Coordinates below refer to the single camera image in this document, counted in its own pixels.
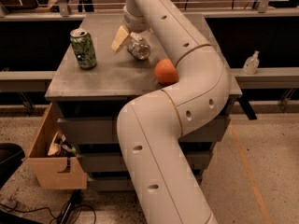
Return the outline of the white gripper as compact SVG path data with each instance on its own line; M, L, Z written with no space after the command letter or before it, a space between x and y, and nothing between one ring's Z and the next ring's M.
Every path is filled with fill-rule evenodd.
M126 26L120 26L111 44L111 48L115 53L120 52L130 42L130 31L142 33L148 27L146 19L138 7L126 5L123 8L123 22Z

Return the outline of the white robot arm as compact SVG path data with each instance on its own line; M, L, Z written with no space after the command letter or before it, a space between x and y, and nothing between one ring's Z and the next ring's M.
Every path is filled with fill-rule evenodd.
M170 0L126 0L125 24L146 22L178 83L139 96L117 118L121 153L148 224L218 224L178 140L216 118L230 93L225 62Z

